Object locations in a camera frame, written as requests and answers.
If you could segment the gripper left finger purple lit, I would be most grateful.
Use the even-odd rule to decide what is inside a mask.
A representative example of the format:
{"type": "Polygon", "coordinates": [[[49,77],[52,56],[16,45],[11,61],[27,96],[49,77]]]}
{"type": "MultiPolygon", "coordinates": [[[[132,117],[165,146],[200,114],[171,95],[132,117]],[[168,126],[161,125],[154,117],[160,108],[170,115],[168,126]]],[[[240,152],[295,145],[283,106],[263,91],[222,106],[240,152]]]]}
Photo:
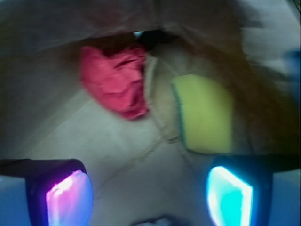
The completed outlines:
{"type": "Polygon", "coordinates": [[[93,199],[77,159],[0,161],[2,226],[87,226],[93,199]]]}

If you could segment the gripper right finger cyan lit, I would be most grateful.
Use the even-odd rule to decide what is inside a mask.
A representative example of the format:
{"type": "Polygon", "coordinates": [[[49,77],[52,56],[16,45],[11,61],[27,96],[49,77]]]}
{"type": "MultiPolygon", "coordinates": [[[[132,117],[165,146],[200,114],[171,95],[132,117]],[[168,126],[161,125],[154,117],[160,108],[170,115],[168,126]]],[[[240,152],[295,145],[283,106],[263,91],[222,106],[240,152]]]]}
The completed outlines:
{"type": "Polygon", "coordinates": [[[206,203],[215,226],[299,226],[300,155],[218,156],[206,177],[206,203]]]}

